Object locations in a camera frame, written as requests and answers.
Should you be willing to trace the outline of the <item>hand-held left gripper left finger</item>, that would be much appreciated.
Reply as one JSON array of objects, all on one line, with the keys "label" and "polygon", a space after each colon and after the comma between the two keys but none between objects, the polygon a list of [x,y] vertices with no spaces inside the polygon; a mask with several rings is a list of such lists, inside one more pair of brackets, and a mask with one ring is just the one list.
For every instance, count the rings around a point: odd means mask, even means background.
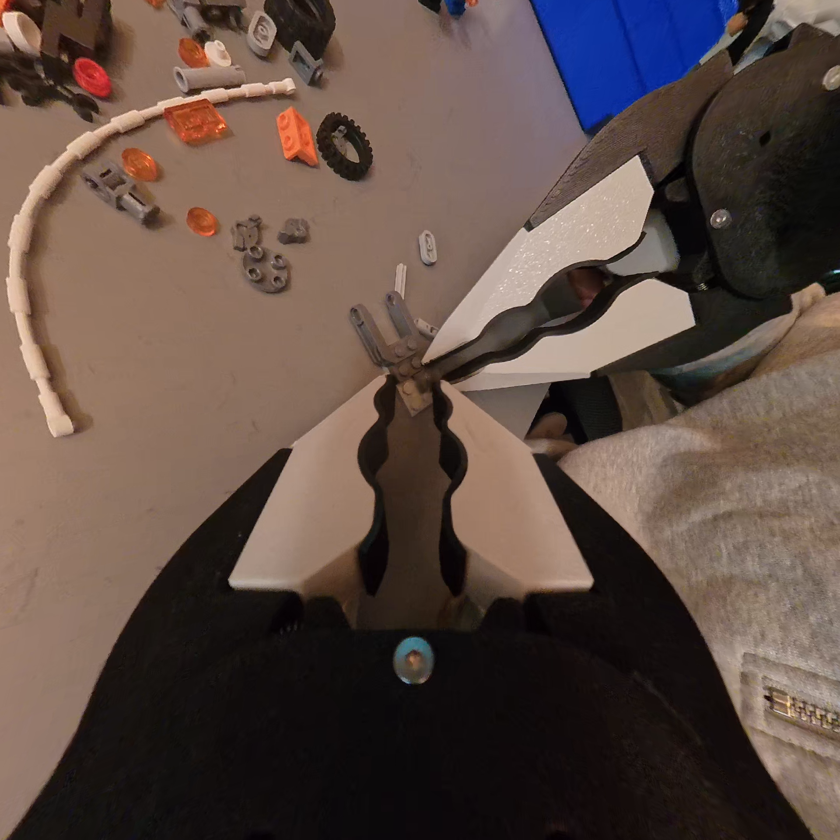
[{"label": "hand-held left gripper left finger", "polygon": [[358,622],[363,582],[358,549],[374,521],[375,491],[358,461],[380,418],[380,375],[291,447],[268,500],[228,577],[237,591],[327,596]]}]

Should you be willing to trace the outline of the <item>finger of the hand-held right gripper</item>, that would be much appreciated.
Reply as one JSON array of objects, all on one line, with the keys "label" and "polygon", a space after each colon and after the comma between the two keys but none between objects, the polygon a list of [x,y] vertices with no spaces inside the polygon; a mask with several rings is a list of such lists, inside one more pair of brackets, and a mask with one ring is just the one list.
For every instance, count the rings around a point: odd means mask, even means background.
[{"label": "finger of the hand-held right gripper", "polygon": [[572,267],[606,265],[629,252],[643,236],[653,196],[636,156],[533,230],[518,231],[440,328],[423,361],[431,364],[478,338],[493,318],[534,302]]},{"label": "finger of the hand-held right gripper", "polygon": [[446,380],[523,438],[552,384],[588,379],[696,325],[689,294],[653,278],[621,283],[591,309],[518,339],[487,335],[451,360]]}]

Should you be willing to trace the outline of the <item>grey lego fork plate assembly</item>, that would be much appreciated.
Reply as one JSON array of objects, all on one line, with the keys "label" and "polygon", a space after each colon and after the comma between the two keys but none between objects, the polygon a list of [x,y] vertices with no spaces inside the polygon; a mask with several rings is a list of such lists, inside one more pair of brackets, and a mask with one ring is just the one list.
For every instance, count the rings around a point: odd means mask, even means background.
[{"label": "grey lego fork plate assembly", "polygon": [[350,309],[350,322],[373,363],[395,378],[398,395],[410,416],[415,417],[433,403],[432,386],[423,373],[423,359],[431,341],[420,332],[399,292],[388,292],[384,304],[395,330],[394,341],[385,339],[362,304]]}]

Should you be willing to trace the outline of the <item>dark grey round lego plate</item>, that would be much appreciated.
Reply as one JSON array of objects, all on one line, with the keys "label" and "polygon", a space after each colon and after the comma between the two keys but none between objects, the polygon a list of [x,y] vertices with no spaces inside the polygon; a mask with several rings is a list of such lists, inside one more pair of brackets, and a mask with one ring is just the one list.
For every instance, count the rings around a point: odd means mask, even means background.
[{"label": "dark grey round lego plate", "polygon": [[253,245],[246,249],[241,261],[244,277],[252,288],[267,295],[288,289],[290,271],[283,255]]}]

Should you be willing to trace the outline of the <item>small black lego tyre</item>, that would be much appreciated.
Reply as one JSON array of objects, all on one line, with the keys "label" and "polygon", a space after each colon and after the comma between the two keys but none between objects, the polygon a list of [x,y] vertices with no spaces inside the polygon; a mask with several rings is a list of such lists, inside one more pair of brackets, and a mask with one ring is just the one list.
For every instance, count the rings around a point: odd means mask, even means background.
[{"label": "small black lego tyre", "polygon": [[[339,141],[349,145],[355,160],[340,148]],[[346,181],[363,180],[373,165],[373,150],[362,128],[346,114],[328,113],[318,126],[316,134],[318,150],[327,166]]]}]

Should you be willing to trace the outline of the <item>large black lego tyre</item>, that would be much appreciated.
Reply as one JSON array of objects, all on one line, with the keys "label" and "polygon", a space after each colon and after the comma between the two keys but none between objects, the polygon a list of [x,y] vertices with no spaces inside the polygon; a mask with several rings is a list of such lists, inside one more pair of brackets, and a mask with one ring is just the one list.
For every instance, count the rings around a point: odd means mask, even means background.
[{"label": "large black lego tyre", "polygon": [[264,12],[284,49],[301,43],[314,59],[322,58],[336,25],[330,1],[265,1]]}]

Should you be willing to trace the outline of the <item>clear orange lego plate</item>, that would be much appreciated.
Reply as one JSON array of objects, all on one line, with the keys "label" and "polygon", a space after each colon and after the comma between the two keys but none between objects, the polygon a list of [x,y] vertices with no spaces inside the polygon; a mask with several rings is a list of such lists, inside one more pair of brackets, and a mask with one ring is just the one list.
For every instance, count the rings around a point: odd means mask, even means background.
[{"label": "clear orange lego plate", "polygon": [[184,144],[197,146],[228,135],[228,124],[207,98],[199,98],[163,109],[163,119]]}]

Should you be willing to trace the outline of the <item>light grey lego tube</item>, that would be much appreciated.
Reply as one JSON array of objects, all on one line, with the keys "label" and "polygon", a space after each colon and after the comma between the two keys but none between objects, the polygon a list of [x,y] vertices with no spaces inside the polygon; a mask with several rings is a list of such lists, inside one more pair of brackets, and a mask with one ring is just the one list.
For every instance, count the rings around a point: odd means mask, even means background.
[{"label": "light grey lego tube", "polygon": [[176,86],[185,94],[216,88],[236,88],[247,81],[245,72],[235,65],[200,68],[175,66],[173,78]]}]

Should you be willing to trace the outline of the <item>red round lego piece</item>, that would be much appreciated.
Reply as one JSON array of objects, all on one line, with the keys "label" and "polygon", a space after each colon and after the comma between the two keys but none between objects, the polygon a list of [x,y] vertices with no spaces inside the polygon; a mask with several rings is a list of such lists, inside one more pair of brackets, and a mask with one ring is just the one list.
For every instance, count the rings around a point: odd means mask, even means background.
[{"label": "red round lego piece", "polygon": [[94,98],[109,99],[112,81],[108,72],[96,60],[79,57],[73,62],[71,73],[77,86]]}]

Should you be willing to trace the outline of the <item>black lego claw pieces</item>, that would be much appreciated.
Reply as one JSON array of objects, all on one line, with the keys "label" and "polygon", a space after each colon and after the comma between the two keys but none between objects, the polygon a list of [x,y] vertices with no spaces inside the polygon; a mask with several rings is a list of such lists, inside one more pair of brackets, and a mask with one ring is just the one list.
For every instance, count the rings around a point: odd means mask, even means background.
[{"label": "black lego claw pieces", "polygon": [[28,107],[51,101],[64,102],[89,123],[93,123],[100,113],[98,104],[86,93],[48,78],[39,59],[24,53],[1,55],[1,82],[2,87],[15,91]]}]

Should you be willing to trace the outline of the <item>dark brown lego brick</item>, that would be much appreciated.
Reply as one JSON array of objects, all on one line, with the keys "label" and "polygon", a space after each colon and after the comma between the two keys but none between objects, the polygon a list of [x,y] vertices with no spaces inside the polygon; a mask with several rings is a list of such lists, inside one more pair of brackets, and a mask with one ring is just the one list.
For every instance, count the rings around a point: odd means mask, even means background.
[{"label": "dark brown lego brick", "polygon": [[40,31],[42,56],[95,58],[112,41],[111,2],[45,1]]}]

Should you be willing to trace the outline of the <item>black office chair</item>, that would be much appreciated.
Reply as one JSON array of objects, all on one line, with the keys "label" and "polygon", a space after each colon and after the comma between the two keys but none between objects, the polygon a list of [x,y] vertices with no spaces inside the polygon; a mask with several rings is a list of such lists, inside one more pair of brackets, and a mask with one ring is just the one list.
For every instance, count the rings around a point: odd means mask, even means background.
[{"label": "black office chair", "polygon": [[578,445],[623,431],[621,409],[613,385],[605,376],[552,383],[541,411],[563,415],[568,434]]}]

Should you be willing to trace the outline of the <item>blue plastic bin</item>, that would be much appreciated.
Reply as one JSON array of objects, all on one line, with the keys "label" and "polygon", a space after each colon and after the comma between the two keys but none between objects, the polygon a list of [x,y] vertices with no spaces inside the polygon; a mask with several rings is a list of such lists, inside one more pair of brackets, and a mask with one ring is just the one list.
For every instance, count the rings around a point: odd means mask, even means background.
[{"label": "blue plastic bin", "polygon": [[587,135],[682,78],[725,34],[737,1],[532,1]]}]

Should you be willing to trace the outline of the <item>orange lego bracket brick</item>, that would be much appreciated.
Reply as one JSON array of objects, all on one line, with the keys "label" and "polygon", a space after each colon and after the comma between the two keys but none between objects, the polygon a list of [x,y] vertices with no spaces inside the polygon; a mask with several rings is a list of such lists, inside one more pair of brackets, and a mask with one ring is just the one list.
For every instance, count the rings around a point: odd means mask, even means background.
[{"label": "orange lego bracket brick", "polygon": [[276,117],[276,130],[280,149],[287,161],[296,161],[310,167],[319,166],[319,156],[309,123],[293,107],[288,107]]}]

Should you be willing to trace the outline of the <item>grey lego frame piece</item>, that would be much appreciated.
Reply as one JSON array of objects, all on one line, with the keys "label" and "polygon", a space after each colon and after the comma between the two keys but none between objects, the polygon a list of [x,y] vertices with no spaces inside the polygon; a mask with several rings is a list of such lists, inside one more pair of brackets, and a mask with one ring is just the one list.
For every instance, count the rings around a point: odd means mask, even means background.
[{"label": "grey lego frame piece", "polygon": [[321,86],[324,77],[324,61],[322,58],[314,58],[300,40],[294,42],[290,49],[288,62],[306,85]]}]

